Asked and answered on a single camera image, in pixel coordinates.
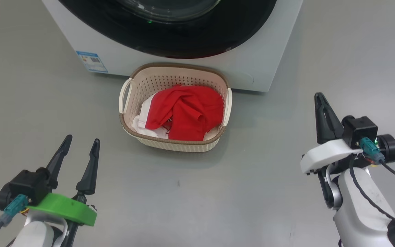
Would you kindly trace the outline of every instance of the washing machine door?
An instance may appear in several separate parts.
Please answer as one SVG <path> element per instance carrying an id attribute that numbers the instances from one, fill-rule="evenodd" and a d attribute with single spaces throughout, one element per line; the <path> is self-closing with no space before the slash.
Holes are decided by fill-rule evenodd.
<path id="1" fill-rule="evenodd" d="M 99 33 L 169 58 L 229 51 L 266 22 L 276 0 L 59 0 Z"/>

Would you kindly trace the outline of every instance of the white cloth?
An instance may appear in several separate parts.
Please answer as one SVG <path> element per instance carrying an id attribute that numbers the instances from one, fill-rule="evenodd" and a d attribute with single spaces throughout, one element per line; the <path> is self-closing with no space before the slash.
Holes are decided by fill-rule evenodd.
<path id="1" fill-rule="evenodd" d="M 164 127 L 158 128 L 156 130 L 149 130 L 146 129 L 146 122 L 141 121 L 141 115 L 137 115 L 132 122 L 132 127 L 135 129 L 137 133 L 144 134 L 146 136 L 158 137 L 162 139 L 169 139 L 169 134 L 167 133 L 168 130 Z M 204 136 L 204 141 L 212 139 L 213 137 L 217 136 L 218 127 L 212 128 L 208 133 Z"/>
<path id="2" fill-rule="evenodd" d="M 154 96 L 155 94 L 143 102 L 141 105 L 140 114 L 137 115 L 132 121 L 132 128 L 134 128 L 137 133 L 144 134 L 146 136 L 169 139 L 168 130 L 162 126 L 156 130 L 146 129 L 147 116 L 149 115 L 150 105 Z M 217 136 L 217 133 L 218 127 L 212 128 L 208 133 L 205 134 L 204 141 Z"/>

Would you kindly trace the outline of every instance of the clothing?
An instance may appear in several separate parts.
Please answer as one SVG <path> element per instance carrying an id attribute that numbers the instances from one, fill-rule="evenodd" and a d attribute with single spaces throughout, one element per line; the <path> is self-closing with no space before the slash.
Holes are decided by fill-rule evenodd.
<path id="1" fill-rule="evenodd" d="M 224 101 L 212 88 L 174 86 L 143 102 L 133 128 L 152 137 L 203 141 L 208 132 L 222 123 L 223 112 Z M 217 135 L 214 130 L 211 133 L 212 137 Z"/>

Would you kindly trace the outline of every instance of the brown basket rim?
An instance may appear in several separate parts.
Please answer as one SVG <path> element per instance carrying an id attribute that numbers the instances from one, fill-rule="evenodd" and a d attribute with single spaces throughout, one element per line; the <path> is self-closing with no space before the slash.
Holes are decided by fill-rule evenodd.
<path id="1" fill-rule="evenodd" d="M 198 66 L 198 65 L 191 65 L 191 64 L 180 64 L 180 63 L 164 63 L 164 62 L 154 62 L 154 63 L 148 63 L 144 64 L 143 66 L 140 66 L 138 69 L 136 69 L 131 75 L 130 78 L 135 78 L 136 75 L 138 75 L 139 72 L 141 72 L 143 69 L 151 68 L 151 67 L 170 67 L 170 68 L 184 68 L 184 69 L 196 69 L 196 70 L 202 70 L 205 72 L 210 72 L 218 75 L 219 77 L 224 80 L 226 84 L 226 88 L 229 89 L 229 84 L 228 80 L 226 79 L 225 75 L 223 75 L 221 72 L 219 72 L 216 69 L 208 68 L 208 67 L 203 67 L 203 66 Z M 125 123 L 124 121 L 124 115 L 122 113 L 119 114 L 120 116 L 120 122 L 123 128 L 131 135 L 137 138 L 141 139 L 146 139 L 154 142 L 163 142 L 163 143 L 168 143 L 168 144 L 181 144 L 181 145 L 207 145 L 210 143 L 213 143 L 220 139 L 222 134 L 226 130 L 226 126 L 222 126 L 217 135 L 207 141 L 178 141 L 178 140 L 170 140 L 170 139 L 162 139 L 162 138 L 157 138 L 157 137 L 152 137 L 152 136 L 146 136 L 144 134 L 136 133 L 135 131 L 132 131 Z"/>
<path id="2" fill-rule="evenodd" d="M 139 72 L 141 72 L 143 69 L 148 69 L 151 67 L 169 67 L 169 68 L 183 68 L 183 69 L 195 69 L 195 70 L 202 70 L 205 72 L 210 72 L 213 74 L 216 74 L 224 80 L 226 84 L 226 88 L 229 89 L 229 83 L 224 74 L 222 74 L 220 71 L 204 66 L 198 66 L 198 65 L 192 65 L 192 64 L 182 64 L 182 63 L 172 63 L 172 62 L 153 62 L 153 63 L 148 63 L 144 64 L 143 66 L 140 66 L 138 69 L 136 69 L 131 75 L 130 78 L 135 78 L 136 75 L 138 75 Z"/>

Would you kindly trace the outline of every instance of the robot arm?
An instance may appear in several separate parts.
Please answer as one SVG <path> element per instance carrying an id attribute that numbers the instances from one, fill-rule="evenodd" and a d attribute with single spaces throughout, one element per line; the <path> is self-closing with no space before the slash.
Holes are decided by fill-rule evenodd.
<path id="1" fill-rule="evenodd" d="M 20 210 L 28 209 L 24 228 L 8 246 L 71 247 L 80 225 L 94 226 L 97 213 L 86 205 L 85 195 L 95 193 L 100 141 L 96 139 L 89 152 L 90 160 L 77 183 L 77 194 L 71 199 L 52 193 L 63 158 L 69 151 L 68 135 L 46 168 L 36 172 L 21 171 L 0 191 L 0 226 L 6 226 Z M 61 229 L 49 223 L 61 226 Z"/>
<path id="2" fill-rule="evenodd" d="M 373 161 L 359 147 L 369 137 L 385 162 L 394 162 L 395 140 L 377 136 L 377 126 L 367 117 L 345 117 L 343 127 L 322 93 L 315 94 L 315 114 L 321 145 L 303 156 L 301 171 L 318 175 L 328 208 L 336 210 L 333 220 L 342 245 L 395 247 L 395 214 L 366 169 Z"/>

